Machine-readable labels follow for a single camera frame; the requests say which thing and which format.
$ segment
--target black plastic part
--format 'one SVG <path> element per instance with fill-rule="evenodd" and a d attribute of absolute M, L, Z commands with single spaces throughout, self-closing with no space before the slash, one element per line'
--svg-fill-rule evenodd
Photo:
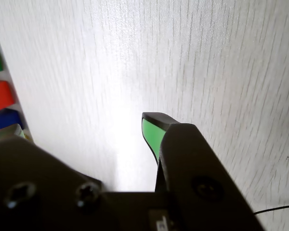
<path fill-rule="evenodd" d="M 230 176 L 195 125 L 172 124 L 161 143 L 160 163 L 187 230 L 262 231 Z M 211 192 L 195 187 L 212 187 Z"/>
<path fill-rule="evenodd" d="M 161 144 L 160 166 L 163 175 L 158 176 L 166 186 L 158 184 L 160 192 L 101 192 L 98 203 L 84 214 L 75 204 L 76 189 L 88 179 L 25 139 L 10 137 L 0 141 L 0 230 L 145 231 L 160 224 L 163 213 L 167 215 L 162 225 L 177 230 L 263 230 L 194 125 L 169 126 Z M 213 181 L 197 180 L 202 177 Z M 10 210 L 4 198 L 20 182 L 34 183 L 38 199 Z M 222 187 L 221 198 L 215 190 L 212 195 L 218 200 L 206 197 L 206 190 L 200 196 L 195 192 L 195 186 L 206 182 L 209 187 L 211 182 Z"/>

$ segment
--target blue block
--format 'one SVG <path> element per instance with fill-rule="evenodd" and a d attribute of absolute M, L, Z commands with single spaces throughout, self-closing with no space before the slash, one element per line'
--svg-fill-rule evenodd
<path fill-rule="evenodd" d="M 12 124 L 19 124 L 24 129 L 17 111 L 11 109 L 0 110 L 0 129 Z"/>

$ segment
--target screw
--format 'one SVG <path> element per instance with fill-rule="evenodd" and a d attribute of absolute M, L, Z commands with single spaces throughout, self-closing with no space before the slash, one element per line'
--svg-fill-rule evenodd
<path fill-rule="evenodd" d="M 99 198 L 99 187 L 93 182 L 86 182 L 76 190 L 76 204 L 80 208 L 91 207 Z"/>
<path fill-rule="evenodd" d="M 8 208 L 13 209 L 19 204 L 30 200 L 36 194 L 36 190 L 35 184 L 31 182 L 16 184 L 9 189 L 4 202 Z"/>
<path fill-rule="evenodd" d="M 209 201 L 219 201 L 223 197 L 223 187 L 216 180 L 209 177 L 195 177 L 192 180 L 195 193 Z"/>

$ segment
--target black cable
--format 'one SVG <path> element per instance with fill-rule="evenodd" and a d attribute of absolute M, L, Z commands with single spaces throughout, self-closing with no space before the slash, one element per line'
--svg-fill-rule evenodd
<path fill-rule="evenodd" d="M 284 209 L 284 208 L 289 208 L 289 205 L 276 207 L 276 208 L 265 209 L 265 210 L 262 210 L 262 211 L 255 212 L 254 215 L 257 215 L 259 213 L 266 213 L 266 212 L 270 212 L 270 211 L 274 211 L 274 210 Z"/>

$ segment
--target white wall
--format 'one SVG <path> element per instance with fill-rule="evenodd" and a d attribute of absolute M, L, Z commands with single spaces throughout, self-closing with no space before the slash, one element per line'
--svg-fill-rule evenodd
<path fill-rule="evenodd" d="M 0 45 L 35 143 L 152 190 L 141 112 L 194 123 L 254 210 L 289 205 L 289 1 L 5 0 Z M 289 231 L 289 209 L 259 215 Z"/>

